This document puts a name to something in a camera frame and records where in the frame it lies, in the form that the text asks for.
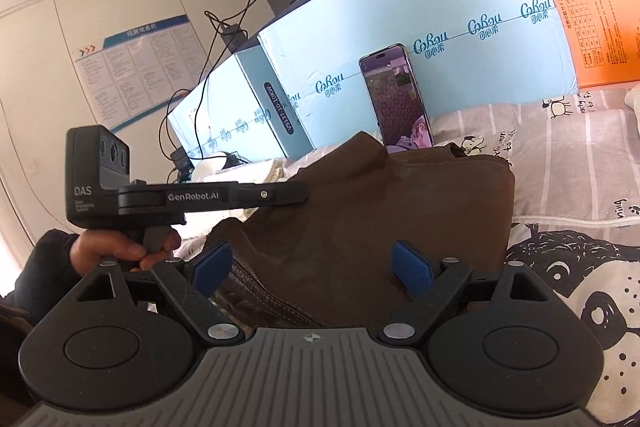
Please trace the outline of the person left hand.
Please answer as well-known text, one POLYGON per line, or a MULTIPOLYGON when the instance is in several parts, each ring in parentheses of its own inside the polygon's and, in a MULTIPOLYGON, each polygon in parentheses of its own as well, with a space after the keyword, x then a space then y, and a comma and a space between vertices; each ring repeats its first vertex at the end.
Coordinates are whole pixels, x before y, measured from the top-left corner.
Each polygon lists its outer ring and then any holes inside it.
POLYGON ((149 254, 140 244, 117 231, 88 230, 82 232, 70 247, 70 264, 84 277, 96 268, 104 257, 130 261, 134 272, 150 271, 157 262, 174 257, 181 245, 181 237, 170 229, 164 237, 160 251, 149 254))

